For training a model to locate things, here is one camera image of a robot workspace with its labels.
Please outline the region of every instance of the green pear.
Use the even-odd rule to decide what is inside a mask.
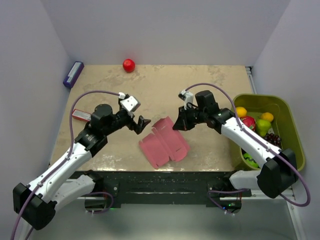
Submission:
[[[256,121],[256,132],[261,136],[264,137],[269,129],[271,128],[271,123],[267,120],[258,119]]]

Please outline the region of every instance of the grapes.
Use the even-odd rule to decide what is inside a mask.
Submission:
[[[282,148],[281,147],[281,138],[274,133],[267,133],[264,136],[264,140],[266,140],[268,143],[270,143],[280,149]]]

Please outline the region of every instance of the pink cloth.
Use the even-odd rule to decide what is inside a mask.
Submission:
[[[141,141],[139,146],[150,164],[158,169],[169,160],[179,162],[187,156],[190,147],[179,131],[172,129],[174,123],[170,117],[157,121],[152,133]]]

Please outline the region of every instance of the plastic tub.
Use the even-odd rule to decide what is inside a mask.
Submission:
[[[296,125],[288,104],[277,96],[259,94],[240,94],[234,98],[236,107],[244,107],[247,115],[258,119],[269,112],[274,116],[271,125],[274,134],[281,138],[282,149],[292,149],[295,153],[297,170],[305,166],[305,154],[297,133]],[[236,170],[259,170],[251,166],[244,158],[242,149],[230,140],[232,165]]]

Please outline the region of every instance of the yellow fruit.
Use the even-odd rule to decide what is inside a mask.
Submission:
[[[274,116],[270,112],[265,112],[261,114],[260,119],[267,120],[271,123],[274,120]]]
[[[239,118],[247,116],[247,110],[244,107],[237,106],[235,108],[235,110],[236,110],[236,114],[238,115]]]

